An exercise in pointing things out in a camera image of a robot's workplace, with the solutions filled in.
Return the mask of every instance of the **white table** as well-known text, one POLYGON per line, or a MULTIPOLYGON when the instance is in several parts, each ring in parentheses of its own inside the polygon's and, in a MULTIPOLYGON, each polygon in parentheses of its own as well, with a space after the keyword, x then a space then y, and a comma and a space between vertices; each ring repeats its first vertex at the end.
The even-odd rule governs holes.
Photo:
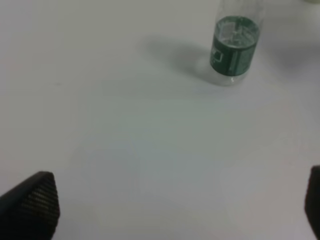
POLYGON ((52 171, 55 240, 314 240, 320 7, 266 8, 218 87, 194 68, 216 0, 1 0, 1 194, 52 171))

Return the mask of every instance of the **clear plastic bottle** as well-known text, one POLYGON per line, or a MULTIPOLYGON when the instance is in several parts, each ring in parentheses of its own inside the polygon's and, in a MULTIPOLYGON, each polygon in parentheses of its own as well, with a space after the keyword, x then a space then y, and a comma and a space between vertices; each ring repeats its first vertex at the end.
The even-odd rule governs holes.
POLYGON ((233 85, 246 76, 264 17, 264 0, 221 0, 210 54, 214 83, 233 85))

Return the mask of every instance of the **plastic bottle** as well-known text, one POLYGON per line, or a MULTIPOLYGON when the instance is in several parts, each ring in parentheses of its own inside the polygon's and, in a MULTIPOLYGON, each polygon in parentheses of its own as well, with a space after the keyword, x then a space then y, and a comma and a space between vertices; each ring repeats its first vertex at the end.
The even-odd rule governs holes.
POLYGON ((221 0, 210 54, 216 84, 233 85, 246 76, 264 16, 264 0, 221 0))

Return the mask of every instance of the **black textured object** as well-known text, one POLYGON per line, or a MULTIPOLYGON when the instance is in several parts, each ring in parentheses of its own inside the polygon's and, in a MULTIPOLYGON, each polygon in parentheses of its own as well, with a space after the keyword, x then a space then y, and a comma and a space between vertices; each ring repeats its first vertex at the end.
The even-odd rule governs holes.
POLYGON ((50 240, 59 217, 55 177, 38 172, 0 197, 0 240, 50 240))
POLYGON ((311 169, 304 209, 316 238, 320 240, 320 166, 311 169))

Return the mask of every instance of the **bottle label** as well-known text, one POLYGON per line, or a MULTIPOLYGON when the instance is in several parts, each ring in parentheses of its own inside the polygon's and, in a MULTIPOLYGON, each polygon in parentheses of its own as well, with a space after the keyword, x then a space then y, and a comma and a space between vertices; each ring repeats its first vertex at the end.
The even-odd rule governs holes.
POLYGON ((253 59, 259 28, 250 19, 227 16, 215 28, 210 64, 220 74, 239 76, 250 67, 253 59))

